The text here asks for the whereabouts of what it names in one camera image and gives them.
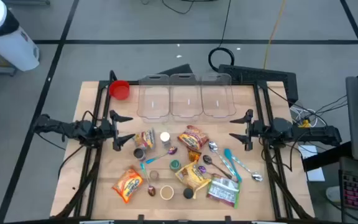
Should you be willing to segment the purple iridescent spoon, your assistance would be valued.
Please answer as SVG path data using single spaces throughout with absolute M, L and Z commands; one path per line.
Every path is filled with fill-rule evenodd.
M 208 172 L 204 166 L 198 166 L 198 170 L 201 172 L 202 176 L 205 178 L 213 179 L 215 177 L 220 177 L 220 175 Z

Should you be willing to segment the white lid spice jar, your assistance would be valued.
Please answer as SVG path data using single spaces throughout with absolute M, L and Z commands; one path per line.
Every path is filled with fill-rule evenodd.
M 160 140 L 165 147 L 170 147 L 170 134 L 168 132 L 162 132 L 160 134 Z

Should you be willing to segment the gold lid furikake jar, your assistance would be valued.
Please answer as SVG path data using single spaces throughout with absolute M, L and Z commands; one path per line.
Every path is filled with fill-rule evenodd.
M 174 196 L 174 189 L 169 185 L 164 185 L 160 189 L 160 196 L 164 200 L 171 200 Z

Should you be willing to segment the green white ramen packet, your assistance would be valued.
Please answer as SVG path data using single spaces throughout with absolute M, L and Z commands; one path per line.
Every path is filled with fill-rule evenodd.
M 241 184 L 226 177 L 213 174 L 208 185 L 207 198 L 236 209 L 239 203 Z

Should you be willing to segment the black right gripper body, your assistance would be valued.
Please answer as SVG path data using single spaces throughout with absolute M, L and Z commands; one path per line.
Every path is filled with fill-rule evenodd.
M 252 137 L 259 137 L 265 134 L 270 127 L 264 125 L 263 121 L 252 121 L 254 111 L 248 109 L 246 112 L 246 151 L 253 150 Z

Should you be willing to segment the white paper sheet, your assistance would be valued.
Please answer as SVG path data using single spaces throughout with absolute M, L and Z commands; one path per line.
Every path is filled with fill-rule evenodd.
M 318 154 L 315 146 L 299 145 L 298 150 L 301 152 L 302 159 L 307 159 Z M 309 181 L 324 182 L 324 174 L 322 168 L 314 169 L 307 172 Z

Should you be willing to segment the black vented panel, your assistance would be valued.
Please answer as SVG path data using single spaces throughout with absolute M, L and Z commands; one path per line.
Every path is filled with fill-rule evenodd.
M 218 72 L 230 75 L 232 83 L 239 85 L 250 84 L 257 81 L 282 82 L 287 100 L 289 101 L 289 107 L 298 101 L 298 87 L 295 73 L 224 64 L 220 64 Z

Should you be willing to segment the black wedge panel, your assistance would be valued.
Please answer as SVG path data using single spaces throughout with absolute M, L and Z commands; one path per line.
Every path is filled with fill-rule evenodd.
M 177 67 L 170 68 L 168 70 L 164 70 L 162 72 L 159 72 L 159 74 L 168 75 L 168 76 L 171 76 L 174 74 L 181 74 L 181 73 L 184 73 L 184 74 L 193 73 L 193 71 L 188 63 L 179 65 Z

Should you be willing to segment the yellow Maruchan ramen packet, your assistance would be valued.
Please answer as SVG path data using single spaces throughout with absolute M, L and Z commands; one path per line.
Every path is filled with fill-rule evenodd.
M 197 161 L 193 161 L 182 167 L 175 173 L 175 176 L 181 181 L 181 183 L 192 189 L 193 199 L 196 199 L 197 191 L 207 186 L 211 182 L 211 179 L 205 178 L 198 170 Z

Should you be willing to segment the red orange ramen packet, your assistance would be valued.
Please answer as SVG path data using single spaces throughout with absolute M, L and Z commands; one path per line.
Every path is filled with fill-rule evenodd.
M 178 135 L 177 139 L 192 151 L 200 151 L 209 141 L 208 135 L 193 125 L 188 125 L 186 129 Z

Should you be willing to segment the blue-edged beef ramen packet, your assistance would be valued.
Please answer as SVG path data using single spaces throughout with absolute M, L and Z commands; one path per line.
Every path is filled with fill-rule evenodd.
M 143 150 L 155 149 L 155 131 L 153 128 L 135 134 L 132 139 L 134 140 L 136 148 Z

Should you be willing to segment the black lid glass jar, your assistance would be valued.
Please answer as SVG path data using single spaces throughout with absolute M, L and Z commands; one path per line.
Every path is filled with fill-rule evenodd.
M 139 161 L 144 161 L 146 159 L 146 153 L 143 149 L 141 148 L 136 148 L 133 152 L 133 155 L 136 159 L 138 159 Z

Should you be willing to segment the small orange seasoning packet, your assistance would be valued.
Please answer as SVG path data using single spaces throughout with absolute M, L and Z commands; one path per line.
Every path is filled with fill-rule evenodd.
M 198 162 L 202 153 L 199 151 L 194 151 L 188 148 L 188 158 L 190 162 Z

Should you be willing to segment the black desk beam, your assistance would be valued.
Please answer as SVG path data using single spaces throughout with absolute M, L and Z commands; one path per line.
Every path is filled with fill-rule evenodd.
M 352 158 L 351 142 L 345 142 L 340 146 L 329 149 L 328 151 L 316 154 L 303 159 L 303 170 L 305 172 L 324 167 L 329 164 L 338 162 L 341 157 Z

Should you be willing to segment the iridescent spoon teal handle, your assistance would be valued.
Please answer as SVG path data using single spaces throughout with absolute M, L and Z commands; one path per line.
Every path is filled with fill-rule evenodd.
M 146 178 L 146 181 L 147 181 L 147 184 L 148 184 L 147 192 L 148 192 L 148 194 L 149 194 L 151 197 L 154 197 L 155 194 L 156 194 L 155 187 L 150 184 L 150 180 L 149 180 L 149 176 L 148 176 L 148 174 L 147 174 L 147 170 L 146 170 L 146 168 L 145 168 L 145 164 L 144 164 L 143 162 L 141 162 L 141 163 L 140 163 L 140 167 L 141 167 L 141 169 L 142 169 L 142 172 L 143 172 L 144 175 L 145 175 L 145 178 Z

